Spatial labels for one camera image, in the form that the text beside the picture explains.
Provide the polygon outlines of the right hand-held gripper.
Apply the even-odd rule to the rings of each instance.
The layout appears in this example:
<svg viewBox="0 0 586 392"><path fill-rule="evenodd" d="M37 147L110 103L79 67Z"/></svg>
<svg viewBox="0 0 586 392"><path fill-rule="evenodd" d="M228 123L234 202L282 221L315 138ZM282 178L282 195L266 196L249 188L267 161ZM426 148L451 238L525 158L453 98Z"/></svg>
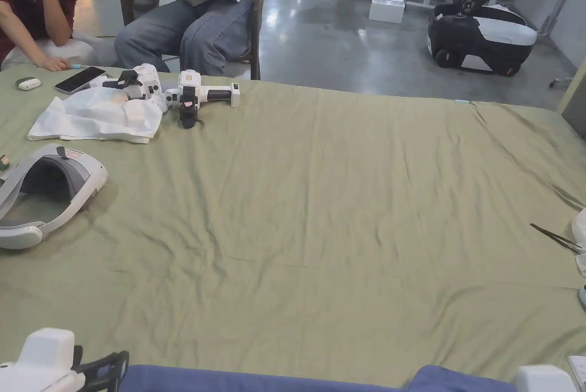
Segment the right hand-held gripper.
<svg viewBox="0 0 586 392"><path fill-rule="evenodd" d="M518 368L517 391L570 391L573 381L562 369L552 365L530 365Z"/></svg>

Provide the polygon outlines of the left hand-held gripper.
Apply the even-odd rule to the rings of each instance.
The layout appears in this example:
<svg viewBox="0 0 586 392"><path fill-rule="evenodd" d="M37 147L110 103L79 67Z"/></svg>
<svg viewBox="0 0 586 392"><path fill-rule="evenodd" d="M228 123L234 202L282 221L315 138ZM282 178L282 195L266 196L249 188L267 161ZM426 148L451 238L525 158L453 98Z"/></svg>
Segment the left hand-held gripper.
<svg viewBox="0 0 586 392"><path fill-rule="evenodd" d="M42 328L25 340L16 362L1 364L1 391L118 391L129 352L82 363L70 330Z"/></svg>

